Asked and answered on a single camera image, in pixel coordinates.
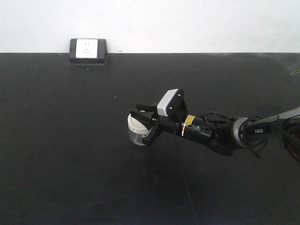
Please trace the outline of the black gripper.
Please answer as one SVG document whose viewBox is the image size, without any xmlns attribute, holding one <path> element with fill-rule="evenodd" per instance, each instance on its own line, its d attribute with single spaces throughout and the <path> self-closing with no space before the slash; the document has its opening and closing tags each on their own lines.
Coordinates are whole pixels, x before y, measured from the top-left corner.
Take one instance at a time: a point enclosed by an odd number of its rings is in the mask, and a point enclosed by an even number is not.
<svg viewBox="0 0 300 225">
<path fill-rule="evenodd" d="M 184 100 L 179 110 L 171 117 L 159 116 L 157 113 L 157 105 L 158 102 L 154 102 L 151 105 L 136 104 L 136 111 L 130 112 L 131 116 L 141 122 L 149 131 L 142 139 L 145 146 L 150 146 L 163 132 L 180 136 L 181 124 L 188 112 Z"/>
</svg>

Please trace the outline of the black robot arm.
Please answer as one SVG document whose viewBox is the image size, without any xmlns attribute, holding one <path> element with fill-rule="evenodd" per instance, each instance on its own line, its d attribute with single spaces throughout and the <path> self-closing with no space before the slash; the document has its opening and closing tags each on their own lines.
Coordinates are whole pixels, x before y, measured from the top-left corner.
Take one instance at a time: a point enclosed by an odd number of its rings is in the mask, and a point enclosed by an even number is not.
<svg viewBox="0 0 300 225">
<path fill-rule="evenodd" d="M 300 110 L 289 110 L 274 116 L 233 118 L 219 112 L 194 116 L 181 101 L 167 106 L 169 115 L 160 115 L 155 105 L 136 105 L 128 115 L 132 142 L 149 146 L 162 133 L 170 133 L 207 146 L 210 150 L 232 156 L 235 150 L 247 149 L 256 158 L 269 140 L 280 146 L 297 162 L 300 160 Z"/>
</svg>

